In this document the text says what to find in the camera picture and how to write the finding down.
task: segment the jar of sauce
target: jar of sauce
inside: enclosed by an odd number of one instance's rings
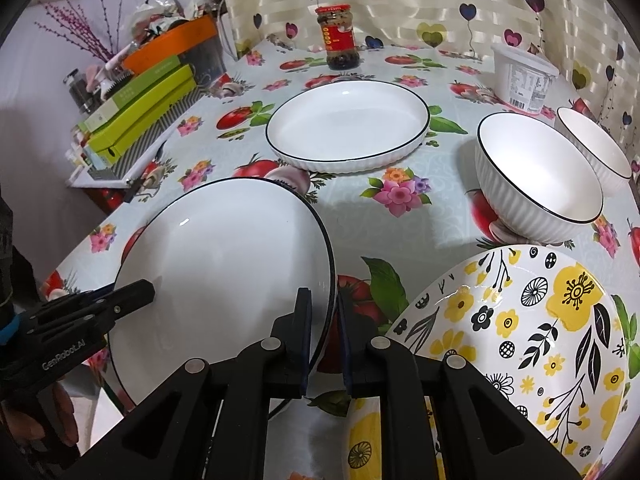
[[[348,4],[316,9],[326,50],[326,63],[332,70],[348,70],[360,63],[353,39],[353,15],[350,9]]]

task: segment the white ribbed bowl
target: white ribbed bowl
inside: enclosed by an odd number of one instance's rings
[[[529,240],[564,242],[602,212],[602,189],[587,160],[559,132],[531,117],[485,117],[478,126],[476,171],[496,214]]]
[[[278,108],[265,135],[287,164],[353,173],[389,166],[415,150],[429,107],[407,88],[382,81],[340,81],[302,92]]]
[[[571,108],[558,108],[556,130],[589,161],[604,196],[614,196],[628,185],[631,178],[629,161],[616,141],[590,118]]]

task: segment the yellow flower plate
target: yellow flower plate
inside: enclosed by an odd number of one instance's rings
[[[464,356],[585,474],[628,375],[619,326],[613,300],[581,264],[554,248],[516,245],[443,274],[386,336],[423,357]],[[427,414],[437,443],[428,400]],[[348,428],[345,478],[380,479],[379,400],[354,400]],[[438,444],[436,451],[444,480]]]

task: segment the orange storage box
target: orange storage box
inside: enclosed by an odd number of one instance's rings
[[[208,15],[201,16],[161,34],[141,46],[122,63],[134,74],[142,74],[169,56],[182,54],[203,41],[213,38],[218,31]]]

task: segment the white wall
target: white wall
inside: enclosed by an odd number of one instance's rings
[[[118,1],[105,0],[112,34]],[[183,6],[189,1],[178,0]],[[73,3],[83,6],[96,30],[104,30],[100,0]],[[137,3],[124,0],[123,15]],[[14,211],[14,244],[42,280],[103,214],[81,190],[65,187],[72,168],[64,153],[78,109],[62,79],[97,60],[34,21],[50,25],[43,7],[26,9],[0,49],[0,186]]]

